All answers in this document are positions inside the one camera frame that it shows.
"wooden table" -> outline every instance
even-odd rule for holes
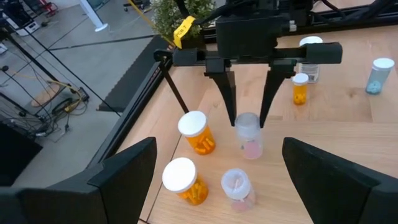
[[[337,5],[352,6],[353,1],[359,0],[347,4],[339,1]],[[282,140],[286,136],[398,177],[396,70],[389,75],[380,95],[369,96],[364,91],[375,58],[389,57],[398,62],[398,27],[315,35],[325,42],[340,42],[343,63],[321,66],[320,80],[309,86],[309,99],[303,106],[292,103],[291,81],[282,84],[262,130],[264,154],[255,161],[241,156],[220,92],[203,76],[204,68],[170,70],[188,108],[207,114],[218,146],[212,154],[199,156],[181,138],[177,122],[183,111],[163,81],[120,148],[122,151],[147,136],[157,138],[155,174],[141,219],[151,224],[311,223],[283,162]],[[278,47],[296,47],[301,38],[283,37]],[[234,65],[232,69],[236,73],[238,114],[259,114],[268,66]],[[208,183],[210,194],[202,205],[189,206],[162,186],[162,171],[176,157],[191,158]],[[223,173],[236,167],[248,173],[257,193],[257,205],[246,213],[230,209],[220,185]]]

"medicine bottle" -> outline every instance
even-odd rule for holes
[[[378,58],[373,61],[372,72],[366,85],[366,93],[379,94],[395,63],[389,58]]]
[[[244,212],[256,203],[256,195],[248,175],[241,169],[231,169],[221,178],[221,186],[231,199],[232,209]]]
[[[178,130],[197,154],[207,155],[214,151],[216,142],[203,112],[191,111],[184,114],[178,122]]]
[[[303,38],[300,41],[300,47],[304,44],[320,44],[323,43],[323,40],[320,37],[311,36]],[[308,82],[309,83],[316,83],[319,79],[319,65],[315,64],[302,64],[298,65],[298,72],[305,73],[308,75]]]
[[[260,119],[254,113],[243,113],[236,117],[235,130],[241,142],[243,156],[246,159],[257,159],[262,155],[263,143]]]
[[[190,205],[200,205],[208,195],[208,187],[194,163],[185,157],[169,162],[163,171],[164,187],[176,193]]]
[[[293,102],[296,105],[303,105],[307,101],[308,75],[298,73],[292,77],[293,81]]]

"orange pill bottle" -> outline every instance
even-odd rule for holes
[[[176,193],[190,205],[200,205],[209,193],[195,164],[185,157],[169,162],[163,171],[162,180],[167,190]]]
[[[293,103],[303,105],[307,101],[308,75],[298,73],[293,78]]]
[[[203,112],[191,111],[184,114],[178,122],[178,130],[197,154],[207,155],[214,151],[216,142]]]

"white bottle cap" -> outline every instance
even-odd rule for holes
[[[311,37],[306,37],[300,40],[300,47],[303,46],[304,44],[320,44],[323,43],[322,38],[317,37],[317,36],[311,36]]]
[[[295,76],[293,76],[292,81],[294,85],[304,85],[308,83],[308,75],[305,73],[297,73]]]
[[[178,121],[178,130],[186,137],[195,137],[202,133],[207,125],[206,115],[201,111],[184,114]]]
[[[394,65],[394,61],[389,58],[378,58],[373,61],[373,69],[378,71],[389,71]]]
[[[233,200],[246,198],[251,191],[248,175],[241,169],[231,169],[221,178],[221,186],[225,194]]]
[[[235,128],[239,136],[255,138],[260,132],[260,119],[254,113],[239,114],[235,120]]]
[[[162,181],[164,187],[174,193],[188,190],[197,179],[197,168],[185,157],[173,159],[163,170]]]

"gray floor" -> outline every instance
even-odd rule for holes
[[[111,0],[98,10],[99,16],[110,26],[109,29],[96,33],[94,25],[83,14],[79,7],[71,7],[60,11],[51,18],[48,27],[42,27],[34,36],[50,49],[88,44],[105,40],[118,40],[152,34],[151,28],[132,9],[123,11],[124,0]],[[31,37],[18,37],[17,41],[32,54],[61,82],[71,83],[74,87],[84,85],[61,66],[48,52],[45,52]],[[78,75],[100,97],[104,98],[115,86],[124,72],[141,53],[150,39],[130,40],[103,45],[91,45],[64,50],[54,50],[56,55],[72,72]],[[31,95],[40,93],[46,85],[48,76],[10,43],[5,42],[9,51],[0,56],[0,65],[8,65],[10,74]],[[23,92],[14,80],[0,75],[2,87],[0,91],[18,102],[28,104],[31,99]],[[71,96],[64,91],[63,96]],[[70,116],[71,131],[62,138],[63,130],[39,139],[42,151],[32,160],[23,173],[15,181],[15,187],[46,187],[82,171],[108,135],[118,115],[111,112],[97,111],[101,100],[90,93],[90,102],[85,114]],[[63,118],[58,125],[63,128],[67,119]]]

